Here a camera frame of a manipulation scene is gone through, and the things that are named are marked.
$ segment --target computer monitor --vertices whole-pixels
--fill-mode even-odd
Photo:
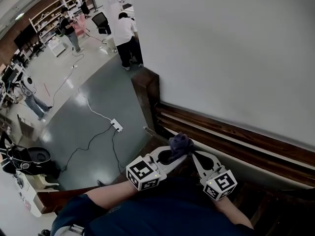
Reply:
[[[22,49],[25,44],[30,43],[34,36],[36,36],[36,32],[30,24],[15,38],[14,43],[19,49]]]

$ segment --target power strip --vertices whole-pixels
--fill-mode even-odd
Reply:
[[[110,123],[113,124],[114,128],[115,128],[118,132],[122,132],[123,127],[118,123],[118,121],[116,121],[116,119],[112,119],[112,121],[111,121]]]

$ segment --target black backpack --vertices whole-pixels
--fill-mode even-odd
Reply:
[[[62,37],[65,35],[65,28],[63,28],[61,26],[61,22],[62,20],[65,19],[65,17],[60,17],[58,19],[58,23],[57,25],[54,27],[54,31],[55,31],[55,34],[58,36],[58,37]]]

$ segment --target person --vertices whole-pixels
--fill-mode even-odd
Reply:
[[[86,3],[86,1],[88,1],[88,0],[81,0],[82,1],[82,4],[81,4],[81,10],[82,10],[82,12],[83,12],[83,14],[84,14],[84,16],[85,16],[85,18],[87,19],[87,18],[90,18],[90,16],[89,16],[89,14],[90,14],[90,10],[89,10],[89,8],[88,8],[88,6],[87,6],[87,3]]]
[[[140,65],[143,65],[136,24],[125,12],[118,16],[114,39],[125,70],[130,71],[130,53],[136,57]]]
[[[72,26],[72,21],[69,21],[66,16],[68,15],[68,8],[63,7],[61,9],[61,17],[59,18],[59,24],[62,28],[65,29],[65,35],[69,38],[74,50],[76,53],[79,53],[82,51],[82,49],[79,46],[78,37],[75,34],[75,30]]]
[[[249,219],[228,197],[212,202],[196,183],[168,177],[141,192],[130,181],[90,190],[68,201],[51,236],[78,226],[85,236],[254,235]]]
[[[21,84],[19,86],[11,84],[11,86],[13,87],[13,93],[17,97],[18,102],[25,98],[24,102],[26,103],[26,105],[30,109],[32,109],[34,111],[35,114],[37,114],[38,120],[42,120],[43,119],[43,117],[45,115],[43,113],[43,111],[46,113],[52,108],[52,106],[48,107],[45,104],[45,102],[43,102],[40,99],[38,99],[34,95],[34,92],[30,91],[25,86],[23,86]]]

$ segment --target gray floor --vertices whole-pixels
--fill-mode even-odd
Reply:
[[[81,85],[80,93],[73,94],[59,109],[40,140],[60,167],[65,166],[77,147],[87,148],[95,134],[110,126],[108,120],[90,111],[82,95],[89,98],[94,111],[115,118],[123,126],[123,131],[114,137],[115,151],[122,166],[144,146],[149,138],[143,129],[146,122],[130,80],[138,70],[133,66],[130,72],[124,71],[119,56],[115,56]],[[58,179],[64,189],[94,186],[98,179],[111,183],[118,176],[111,141],[114,131],[112,127],[96,137],[88,151],[76,152]]]

